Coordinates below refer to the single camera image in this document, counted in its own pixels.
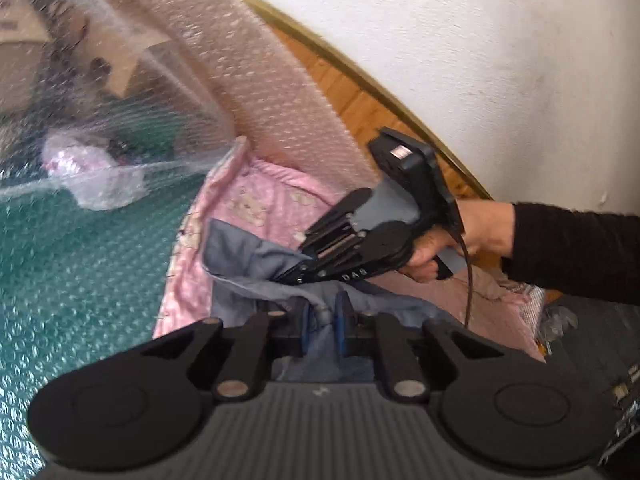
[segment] screw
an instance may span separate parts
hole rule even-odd
[[[229,380],[222,381],[218,385],[218,393],[223,397],[242,397],[249,391],[249,386],[242,381]]]
[[[394,391],[401,397],[418,397],[427,391],[427,388],[420,381],[408,379],[398,381],[394,386]]]

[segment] clear plastic sheet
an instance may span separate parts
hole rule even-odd
[[[247,136],[338,192],[367,165],[239,0],[0,0],[0,479],[47,380],[150,338],[180,222]]]

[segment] blue-gray fabric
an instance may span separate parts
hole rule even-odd
[[[259,300],[271,307],[290,310],[308,302],[312,307],[310,345],[302,359],[279,362],[274,376],[286,381],[370,381],[372,364],[364,358],[340,358],[334,330],[335,298],[348,293],[356,311],[388,312],[405,326],[419,327],[425,320],[448,320],[446,311],[429,301],[399,296],[367,282],[305,283],[290,286],[272,280],[284,270],[308,258],[304,254],[262,240],[226,222],[212,220],[203,252],[203,263],[214,278],[212,316],[226,326],[239,326],[257,311]]]

